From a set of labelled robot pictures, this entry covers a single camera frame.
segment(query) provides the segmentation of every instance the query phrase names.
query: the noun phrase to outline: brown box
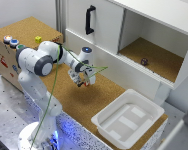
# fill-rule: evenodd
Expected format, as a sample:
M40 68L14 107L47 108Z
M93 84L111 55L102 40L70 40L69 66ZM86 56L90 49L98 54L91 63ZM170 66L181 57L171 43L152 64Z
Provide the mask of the brown box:
M35 42L36 36L42 37L42 41L63 43L63 35L34 17L0 28L0 74L22 91L18 83L21 70L15 59L16 50L3 43L6 35L11 35L13 39L19 40L20 44L35 50L39 46Z

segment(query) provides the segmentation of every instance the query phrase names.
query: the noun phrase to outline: black handle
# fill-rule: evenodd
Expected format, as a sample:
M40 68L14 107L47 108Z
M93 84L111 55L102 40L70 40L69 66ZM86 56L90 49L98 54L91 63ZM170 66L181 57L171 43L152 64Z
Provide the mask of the black handle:
M86 11L86 34L91 34L94 32L94 30L90 27L90 21L91 21L91 11L96 10L95 6L90 6L90 8Z

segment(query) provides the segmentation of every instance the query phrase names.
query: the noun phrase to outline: green cable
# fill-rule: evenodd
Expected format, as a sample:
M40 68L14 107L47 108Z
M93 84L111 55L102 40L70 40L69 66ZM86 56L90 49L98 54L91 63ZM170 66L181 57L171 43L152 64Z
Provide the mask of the green cable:
M96 73L94 73L93 75L89 76L88 78L91 78L92 76L96 75L97 73L107 69L108 67L94 67L94 66L89 66L81 61L79 61L71 52L70 50L68 50L66 47L62 46L74 59L76 59L79 63L83 64L84 66L90 67L90 68L95 68L95 69L101 69L99 71L97 71Z
M57 55L57 60L59 59L59 52L60 52L60 46L59 46L59 49L58 49L58 52L57 52L57 53L58 53L58 55ZM40 123L39 127L38 127L38 130L37 130L37 132L36 132L36 135L35 135L35 137L34 137L34 140L33 140L33 142L32 142L32 145L31 145L30 150L31 150L32 147L33 147L33 144L34 144L34 142L35 142L35 139L36 139L36 137L37 137L37 134L38 134L38 132L39 132L39 130L40 130L40 128L41 128L41 125L42 125L42 123L43 123L43 120L45 119L45 116L46 116L46 114L47 114L48 108L49 108L49 106L50 106L50 102L51 102L51 99L52 99L52 95L53 95L53 92L54 92L54 87L55 87L56 79L57 79L58 65L59 65L59 64L58 64L58 61L57 61L56 74L55 74L54 84L53 84L53 87L52 87L52 92L51 92L51 95L50 95L50 99L49 99L49 101L48 101L47 109L45 110L45 114L44 114L44 116L43 116L43 118L42 118L42 120L41 120L41 123Z

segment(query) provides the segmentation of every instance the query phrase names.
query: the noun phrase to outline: white tray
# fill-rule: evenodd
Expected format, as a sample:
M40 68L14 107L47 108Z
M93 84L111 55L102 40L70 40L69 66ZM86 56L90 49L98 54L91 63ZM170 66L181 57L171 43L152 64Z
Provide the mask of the white tray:
M120 149L129 149L163 113L163 108L129 89L91 120L99 133L112 144Z

